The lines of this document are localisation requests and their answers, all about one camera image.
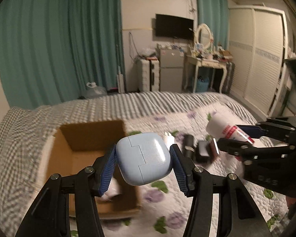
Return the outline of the white bottle red cap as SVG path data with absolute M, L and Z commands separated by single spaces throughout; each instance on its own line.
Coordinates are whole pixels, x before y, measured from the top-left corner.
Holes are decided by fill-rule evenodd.
M 237 140 L 237 141 L 245 141 L 250 144 L 254 144 L 254 140 L 246 134 L 243 130 L 241 130 L 238 126 L 231 123 L 231 121 L 227 120 L 220 113 L 214 114 L 209 120 L 206 130 L 208 134 L 212 135 L 212 137 L 217 140 L 220 138 L 229 139 L 229 140 Z

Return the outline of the black silver power adapter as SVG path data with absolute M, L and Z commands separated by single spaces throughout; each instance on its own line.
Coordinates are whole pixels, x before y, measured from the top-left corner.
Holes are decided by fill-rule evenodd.
M 209 143 L 207 141 L 198 141 L 195 150 L 195 159 L 198 163 L 208 163 L 210 161 Z

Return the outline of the black cylindrical bottle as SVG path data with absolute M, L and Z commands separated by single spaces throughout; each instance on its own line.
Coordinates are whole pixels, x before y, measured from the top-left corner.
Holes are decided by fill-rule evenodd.
M 190 134 L 185 134 L 182 142 L 182 153 L 184 157 L 193 159 L 195 149 L 194 149 L 194 136 Z

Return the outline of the light blue earbuds case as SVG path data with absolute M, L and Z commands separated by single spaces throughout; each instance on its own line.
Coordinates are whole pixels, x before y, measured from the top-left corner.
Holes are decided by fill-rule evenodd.
M 140 133 L 119 140 L 117 162 L 126 183 L 142 186 L 160 180 L 172 170 L 169 149 L 156 133 Z

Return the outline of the white wall charger plug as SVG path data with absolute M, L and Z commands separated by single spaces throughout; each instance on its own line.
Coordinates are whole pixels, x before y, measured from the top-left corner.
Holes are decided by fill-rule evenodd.
M 170 147 L 175 144 L 175 137 L 169 133 L 169 132 L 165 132 L 164 133 L 164 143 L 166 144 L 167 149 L 169 150 Z

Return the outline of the plain white bottle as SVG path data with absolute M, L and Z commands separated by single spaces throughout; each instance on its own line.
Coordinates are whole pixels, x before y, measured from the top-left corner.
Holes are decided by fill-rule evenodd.
M 260 137 L 258 139 L 251 138 L 253 140 L 253 146 L 256 148 L 266 148 L 266 147 L 273 147 L 274 144 L 272 143 L 271 139 L 268 137 Z

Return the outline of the white power bank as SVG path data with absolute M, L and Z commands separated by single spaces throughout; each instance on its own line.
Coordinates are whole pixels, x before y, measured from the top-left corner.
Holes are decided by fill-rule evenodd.
M 122 188 L 117 182 L 117 179 L 112 178 L 108 190 L 104 192 L 103 196 L 100 198 L 102 201 L 110 201 L 113 197 L 122 194 Z

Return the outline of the brown cardboard box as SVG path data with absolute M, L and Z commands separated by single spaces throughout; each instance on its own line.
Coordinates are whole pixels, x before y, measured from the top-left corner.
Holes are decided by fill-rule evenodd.
M 121 120 L 83 122 L 62 125 L 47 138 L 41 150 L 36 184 L 41 188 L 48 178 L 58 173 L 69 176 L 90 166 L 100 156 L 112 148 L 113 144 L 126 136 Z M 136 217 L 141 210 L 140 189 L 128 185 L 119 168 L 113 177 L 122 188 L 122 194 L 110 201 L 96 199 L 101 219 L 123 219 Z

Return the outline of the white floral quilt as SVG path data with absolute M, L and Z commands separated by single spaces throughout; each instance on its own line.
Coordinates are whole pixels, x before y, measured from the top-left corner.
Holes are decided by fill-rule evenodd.
M 159 123 L 152 117 L 133 120 L 132 124 L 142 124 L 142 132 L 119 139 L 92 166 L 62 181 L 62 189 L 75 196 L 79 236 L 103 236 L 95 198 L 108 190 L 116 167 L 124 181 L 132 186 L 146 185 L 174 172 L 181 192 L 192 198 L 185 236 L 209 235 L 214 194 L 220 196 L 218 236 L 271 235 L 256 203 L 236 174 L 212 175 L 184 156 L 177 144 L 166 146 L 156 132 Z

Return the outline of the silver mini fridge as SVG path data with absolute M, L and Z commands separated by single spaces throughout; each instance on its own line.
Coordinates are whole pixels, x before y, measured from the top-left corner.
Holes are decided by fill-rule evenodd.
M 159 49 L 160 91 L 182 92 L 184 52 L 179 49 Z

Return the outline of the oval white vanity mirror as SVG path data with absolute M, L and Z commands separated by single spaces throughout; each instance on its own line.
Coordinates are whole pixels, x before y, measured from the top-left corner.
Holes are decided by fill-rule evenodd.
M 213 33 L 205 23 L 198 26 L 194 34 L 194 45 L 196 49 L 211 49 L 214 38 Z

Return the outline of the white suitcase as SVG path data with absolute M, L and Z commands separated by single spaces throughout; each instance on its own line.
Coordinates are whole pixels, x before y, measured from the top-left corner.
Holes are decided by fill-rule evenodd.
M 160 67 L 158 60 L 139 59 L 136 63 L 138 89 L 140 92 L 160 90 Z

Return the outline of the teal curtain right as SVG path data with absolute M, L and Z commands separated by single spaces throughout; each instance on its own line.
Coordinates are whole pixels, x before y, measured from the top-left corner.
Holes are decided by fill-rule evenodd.
M 228 0 L 197 0 L 198 24 L 206 24 L 213 33 L 214 46 L 228 46 Z

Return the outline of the clear water jug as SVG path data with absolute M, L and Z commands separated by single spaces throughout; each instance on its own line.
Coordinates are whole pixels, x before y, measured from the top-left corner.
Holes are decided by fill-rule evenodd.
M 83 97 L 86 99 L 95 99 L 106 95 L 106 89 L 98 86 L 95 82 L 88 82 L 86 84 L 86 91 L 83 93 Z

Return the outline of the teal curtain left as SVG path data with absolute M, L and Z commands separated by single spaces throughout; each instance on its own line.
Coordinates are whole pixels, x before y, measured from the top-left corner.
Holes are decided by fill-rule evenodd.
M 3 0 L 0 80 L 10 106 L 78 99 L 124 72 L 121 0 Z

